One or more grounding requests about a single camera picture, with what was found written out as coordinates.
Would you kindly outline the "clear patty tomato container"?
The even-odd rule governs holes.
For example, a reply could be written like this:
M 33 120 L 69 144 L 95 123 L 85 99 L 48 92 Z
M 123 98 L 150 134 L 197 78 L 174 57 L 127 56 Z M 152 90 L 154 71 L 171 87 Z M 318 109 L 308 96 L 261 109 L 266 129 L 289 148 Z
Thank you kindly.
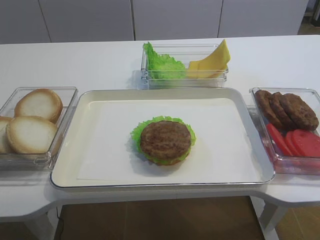
M 284 174 L 302 174 L 302 175 L 319 175 L 320 173 L 320 157 L 306 157 L 306 156 L 285 156 L 282 151 L 277 147 L 274 140 L 270 136 L 266 125 L 270 122 L 264 117 L 260 108 L 258 107 L 255 93 L 258 90 L 268 91 L 271 94 L 276 92 L 280 92 L 282 95 L 284 94 L 295 94 L 302 98 L 304 102 L 306 102 L 315 112 L 319 125 L 316 130 L 309 131 L 315 135 L 320 137 L 320 96 L 319 94 L 312 89 L 307 88 L 263 88 L 263 87 L 255 87 L 250 89 L 250 94 L 252 96 L 252 100 L 254 106 L 256 108 L 258 118 L 260 121 L 260 126 L 257 128 L 261 137 L 262 143 L 264 144 L 267 153 L 270 156 L 270 160 L 278 173 Z M 285 128 L 276 128 L 284 140 L 287 132 L 294 130 L 303 130 L 303 129 L 294 129 L 294 130 L 286 130 Z

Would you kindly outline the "yellow cheese slice stack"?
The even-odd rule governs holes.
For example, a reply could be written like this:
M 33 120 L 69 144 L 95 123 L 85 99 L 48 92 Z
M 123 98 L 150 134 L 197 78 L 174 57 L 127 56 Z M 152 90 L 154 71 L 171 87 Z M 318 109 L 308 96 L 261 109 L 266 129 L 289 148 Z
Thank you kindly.
M 215 79 L 223 75 L 227 69 L 228 66 L 225 65 L 221 69 L 200 70 L 197 61 L 190 61 L 186 71 L 186 77 L 188 79 Z

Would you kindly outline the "right brown patty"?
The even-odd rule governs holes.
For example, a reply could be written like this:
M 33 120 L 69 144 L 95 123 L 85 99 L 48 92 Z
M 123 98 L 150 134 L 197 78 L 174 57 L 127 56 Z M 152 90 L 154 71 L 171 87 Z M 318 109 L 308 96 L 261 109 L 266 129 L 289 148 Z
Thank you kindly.
M 319 126 L 319 120 L 313 109 L 293 93 L 286 93 L 279 99 L 280 104 L 298 129 L 314 131 Z

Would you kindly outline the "back bun half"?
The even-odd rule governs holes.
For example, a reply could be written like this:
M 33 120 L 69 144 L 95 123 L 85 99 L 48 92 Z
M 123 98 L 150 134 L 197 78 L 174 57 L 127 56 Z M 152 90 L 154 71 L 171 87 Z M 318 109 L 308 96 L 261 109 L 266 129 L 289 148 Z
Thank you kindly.
M 56 124 L 62 109 L 62 100 L 53 90 L 40 88 L 28 93 L 16 104 L 14 116 L 36 116 Z

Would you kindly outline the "middle tomato slice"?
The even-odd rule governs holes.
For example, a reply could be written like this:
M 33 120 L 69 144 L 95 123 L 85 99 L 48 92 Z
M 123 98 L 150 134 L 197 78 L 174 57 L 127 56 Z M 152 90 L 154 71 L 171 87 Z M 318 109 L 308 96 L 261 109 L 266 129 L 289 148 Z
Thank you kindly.
M 288 131 L 286 133 L 286 136 L 285 136 L 285 142 L 286 142 L 286 145 L 288 146 L 288 148 L 290 149 L 291 153 L 293 156 L 295 157 L 300 157 L 301 154 L 299 153 L 299 151 L 296 149 L 294 143 L 293 143 L 293 140 L 292 140 L 292 135 L 293 135 L 293 131 Z

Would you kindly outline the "clear bun container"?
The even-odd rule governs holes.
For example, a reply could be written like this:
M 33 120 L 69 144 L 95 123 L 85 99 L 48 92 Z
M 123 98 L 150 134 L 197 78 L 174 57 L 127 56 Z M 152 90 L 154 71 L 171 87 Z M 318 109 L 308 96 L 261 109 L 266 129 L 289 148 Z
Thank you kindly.
M 50 89 L 61 99 L 63 108 L 57 123 L 57 132 L 49 150 L 42 154 L 0 153 L 0 169 L 3 170 L 51 170 L 58 157 L 65 132 L 72 119 L 77 101 L 76 87 L 18 87 L 0 109 L 1 117 L 16 118 L 16 104 L 27 94 L 36 89 Z

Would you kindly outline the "green lettuce pile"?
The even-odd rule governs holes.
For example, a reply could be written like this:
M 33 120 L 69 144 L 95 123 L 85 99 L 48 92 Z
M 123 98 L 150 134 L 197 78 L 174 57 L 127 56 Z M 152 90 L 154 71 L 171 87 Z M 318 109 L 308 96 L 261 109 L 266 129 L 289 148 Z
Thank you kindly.
M 186 77 L 186 67 L 169 54 L 158 54 L 150 42 L 143 44 L 143 49 L 147 54 L 148 71 L 152 79 L 184 79 Z

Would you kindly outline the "tomato slice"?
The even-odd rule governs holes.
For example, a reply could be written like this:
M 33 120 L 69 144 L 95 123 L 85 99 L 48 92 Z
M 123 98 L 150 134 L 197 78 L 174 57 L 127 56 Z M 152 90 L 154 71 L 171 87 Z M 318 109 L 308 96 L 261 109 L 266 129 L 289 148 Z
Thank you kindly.
M 277 147 L 282 151 L 284 156 L 293 156 L 293 153 L 287 146 L 284 137 L 282 134 L 275 128 L 275 126 L 272 123 L 268 123 L 266 125 L 266 128 L 268 130 L 268 133 L 272 137 L 273 141 L 277 145 Z
M 301 154 L 299 153 L 299 151 L 296 149 L 294 143 L 293 143 L 293 140 L 292 140 L 292 135 L 293 135 L 293 131 L 288 131 L 286 133 L 286 136 L 285 136 L 285 142 L 286 142 L 286 145 L 288 146 L 288 148 L 290 149 L 291 153 L 293 156 L 295 157 L 300 157 Z
M 292 133 L 292 142 L 304 157 L 320 157 L 320 137 L 306 130 L 296 129 Z

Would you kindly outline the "middle brown patty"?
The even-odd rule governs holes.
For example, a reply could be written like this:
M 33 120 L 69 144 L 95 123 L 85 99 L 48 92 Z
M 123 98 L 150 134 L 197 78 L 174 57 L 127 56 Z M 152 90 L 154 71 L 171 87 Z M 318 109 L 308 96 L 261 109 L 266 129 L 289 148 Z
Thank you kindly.
M 286 130 L 295 130 L 297 129 L 297 125 L 291 120 L 291 118 L 287 115 L 284 108 L 280 103 L 280 98 L 282 94 L 280 92 L 275 92 L 270 96 L 269 104 L 275 113 L 276 117 L 282 123 L 282 126 Z

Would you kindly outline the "white paper sheet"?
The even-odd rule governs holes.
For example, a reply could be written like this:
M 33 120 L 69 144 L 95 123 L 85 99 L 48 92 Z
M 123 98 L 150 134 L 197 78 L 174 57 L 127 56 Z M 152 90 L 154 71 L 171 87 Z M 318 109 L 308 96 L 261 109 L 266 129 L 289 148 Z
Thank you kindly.
M 95 102 L 98 110 L 80 180 L 114 184 L 212 184 L 260 182 L 261 169 L 234 102 L 227 98 Z M 158 116 L 180 118 L 196 142 L 188 157 L 171 166 L 150 163 L 137 151 L 132 130 Z

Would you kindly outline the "left bun half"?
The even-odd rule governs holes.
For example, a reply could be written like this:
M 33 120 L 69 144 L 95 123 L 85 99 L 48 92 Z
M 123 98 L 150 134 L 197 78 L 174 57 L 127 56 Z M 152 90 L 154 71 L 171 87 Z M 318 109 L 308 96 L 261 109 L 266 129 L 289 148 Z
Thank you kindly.
M 11 121 L 11 117 L 0 117 L 0 153 L 1 154 L 11 154 L 13 149 L 11 148 L 6 135 L 6 126 Z

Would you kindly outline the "white serving tray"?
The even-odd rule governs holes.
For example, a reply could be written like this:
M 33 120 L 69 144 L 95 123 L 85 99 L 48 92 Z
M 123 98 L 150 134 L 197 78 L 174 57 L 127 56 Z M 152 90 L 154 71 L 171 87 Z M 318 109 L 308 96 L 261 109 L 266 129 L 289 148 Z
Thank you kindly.
M 131 132 L 154 117 L 179 118 L 196 141 L 187 158 L 158 166 Z M 92 90 L 84 93 L 51 181 L 58 188 L 261 185 L 275 170 L 242 95 L 233 88 Z

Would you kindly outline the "left tomato slice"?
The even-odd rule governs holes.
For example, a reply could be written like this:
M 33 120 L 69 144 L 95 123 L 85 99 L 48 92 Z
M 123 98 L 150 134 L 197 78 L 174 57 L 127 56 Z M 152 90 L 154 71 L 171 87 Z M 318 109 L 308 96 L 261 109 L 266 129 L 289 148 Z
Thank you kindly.
M 272 137 L 273 141 L 277 145 L 277 147 L 282 151 L 284 156 L 293 156 L 293 153 L 287 146 L 284 137 L 282 134 L 275 128 L 275 126 L 272 123 L 268 123 L 266 125 L 266 128 L 268 130 L 268 133 Z

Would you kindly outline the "right tomato slice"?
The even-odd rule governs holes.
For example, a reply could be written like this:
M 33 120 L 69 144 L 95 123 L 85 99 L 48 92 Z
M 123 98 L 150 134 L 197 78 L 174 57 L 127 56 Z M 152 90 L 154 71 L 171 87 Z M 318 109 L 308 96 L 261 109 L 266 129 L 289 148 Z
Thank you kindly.
M 292 142 L 304 157 L 320 157 L 320 137 L 306 130 L 296 129 L 292 133 Z

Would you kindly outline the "front bun half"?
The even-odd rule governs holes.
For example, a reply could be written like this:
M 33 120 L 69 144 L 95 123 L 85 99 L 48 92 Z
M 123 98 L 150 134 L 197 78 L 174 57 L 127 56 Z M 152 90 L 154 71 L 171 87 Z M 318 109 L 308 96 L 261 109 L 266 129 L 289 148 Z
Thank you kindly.
M 57 126 L 39 116 L 14 117 L 5 128 L 9 145 L 19 154 L 46 153 L 57 133 Z

